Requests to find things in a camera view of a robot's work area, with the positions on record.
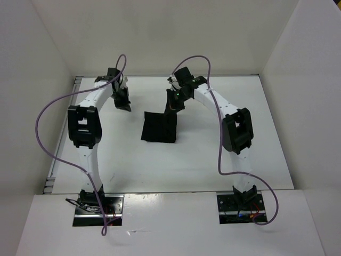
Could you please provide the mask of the black skirt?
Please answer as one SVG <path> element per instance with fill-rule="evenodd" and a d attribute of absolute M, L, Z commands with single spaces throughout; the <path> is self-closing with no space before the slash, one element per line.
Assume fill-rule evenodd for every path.
<path fill-rule="evenodd" d="M 141 140 L 147 142 L 175 143 L 177 115 L 144 112 Z"/>

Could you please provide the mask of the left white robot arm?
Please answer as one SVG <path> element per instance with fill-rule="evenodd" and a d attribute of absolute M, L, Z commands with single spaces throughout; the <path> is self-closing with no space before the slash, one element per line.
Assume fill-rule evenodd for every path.
<path fill-rule="evenodd" d="M 131 111 L 127 77 L 108 84 L 109 76 L 98 77 L 94 88 L 83 101 L 68 108 L 68 135 L 77 149 L 80 167 L 85 181 L 77 204 L 88 207 L 94 213 L 102 212 L 106 207 L 103 182 L 99 174 L 98 146 L 102 139 L 102 126 L 99 112 L 106 101 L 114 100 L 117 109 Z"/>

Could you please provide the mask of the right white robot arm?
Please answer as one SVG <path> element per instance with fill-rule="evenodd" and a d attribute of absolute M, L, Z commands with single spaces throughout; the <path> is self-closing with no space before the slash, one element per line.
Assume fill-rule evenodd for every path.
<path fill-rule="evenodd" d="M 218 172 L 220 175 L 241 174 L 251 176 L 249 148 L 254 138 L 251 114 L 247 108 L 237 108 L 230 104 L 209 82 L 196 84 L 193 79 L 186 83 L 170 81 L 167 90 L 165 116 L 171 117 L 185 108 L 185 101 L 194 99 L 203 104 L 219 122 L 220 141 L 218 149 Z M 223 173 L 221 169 L 222 151 L 230 154 L 232 171 Z"/>

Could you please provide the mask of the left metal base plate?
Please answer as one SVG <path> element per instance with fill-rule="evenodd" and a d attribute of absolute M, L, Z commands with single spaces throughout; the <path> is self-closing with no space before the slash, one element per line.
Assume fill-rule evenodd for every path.
<path fill-rule="evenodd" d="M 80 202 L 73 199 L 68 199 L 68 202 L 75 206 L 73 227 L 95 227 L 104 225 L 103 215 L 99 206 L 89 204 L 81 205 Z M 123 221 L 124 195 L 106 195 L 102 205 L 108 226 L 121 226 Z"/>

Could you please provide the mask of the metal base plate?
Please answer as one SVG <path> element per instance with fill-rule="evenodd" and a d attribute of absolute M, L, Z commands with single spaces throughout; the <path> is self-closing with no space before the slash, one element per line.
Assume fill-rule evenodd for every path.
<path fill-rule="evenodd" d="M 237 205 L 233 193 L 218 193 L 216 198 L 220 225 L 252 223 L 253 220 L 259 223 L 267 222 L 261 193 L 245 206 Z"/>
<path fill-rule="evenodd" d="M 81 205 L 80 202 L 73 199 L 68 199 L 68 202 L 75 206 L 73 227 L 95 227 L 104 225 L 103 215 L 99 206 L 89 204 Z M 108 226 L 121 226 L 123 221 L 124 195 L 106 195 L 102 205 Z"/>

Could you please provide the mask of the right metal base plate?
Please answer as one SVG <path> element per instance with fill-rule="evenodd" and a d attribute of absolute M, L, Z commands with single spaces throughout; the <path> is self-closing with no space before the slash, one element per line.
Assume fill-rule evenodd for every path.
<path fill-rule="evenodd" d="M 261 193 L 245 206 L 237 205 L 233 193 L 218 193 L 216 198 L 220 225 L 252 223 L 253 220 L 259 223 L 267 222 Z"/>

